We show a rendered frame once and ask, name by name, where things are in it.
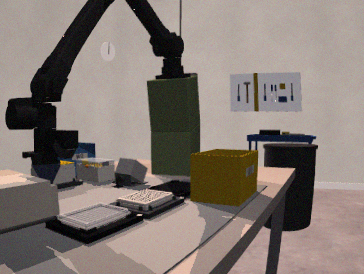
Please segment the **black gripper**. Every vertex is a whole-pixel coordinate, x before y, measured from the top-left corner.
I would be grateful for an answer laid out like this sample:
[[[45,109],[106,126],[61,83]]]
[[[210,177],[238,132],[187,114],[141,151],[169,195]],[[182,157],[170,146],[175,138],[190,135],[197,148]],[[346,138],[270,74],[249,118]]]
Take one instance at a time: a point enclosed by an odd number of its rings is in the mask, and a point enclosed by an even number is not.
[[[60,168],[60,160],[57,160],[57,157],[59,157],[57,152],[54,153],[35,153],[34,151],[22,152],[22,158],[27,158],[27,157],[31,157],[32,166],[38,177],[50,180],[50,183],[53,184],[54,179]]]

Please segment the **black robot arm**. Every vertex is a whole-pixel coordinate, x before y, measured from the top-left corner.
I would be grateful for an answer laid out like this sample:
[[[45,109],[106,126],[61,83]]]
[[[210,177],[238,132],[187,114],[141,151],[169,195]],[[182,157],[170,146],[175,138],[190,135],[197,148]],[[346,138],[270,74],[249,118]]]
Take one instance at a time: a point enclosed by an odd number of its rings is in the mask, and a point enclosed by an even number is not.
[[[59,157],[64,159],[74,156],[79,146],[78,130],[51,130],[56,128],[57,107],[52,107],[52,103],[39,102],[61,102],[63,84],[65,87],[69,80],[67,77],[78,53],[106,9],[114,1],[88,0],[34,75],[30,84],[32,97],[9,99],[5,113],[9,130],[48,128],[48,130],[34,130],[35,153],[57,152]],[[184,73],[183,66],[180,66],[179,57],[182,57],[184,51],[181,36],[177,36],[175,32],[170,33],[147,0],[125,1],[149,33],[151,37],[149,42],[154,55],[168,58],[163,59],[162,75],[156,75],[155,79],[191,77],[190,73]]]

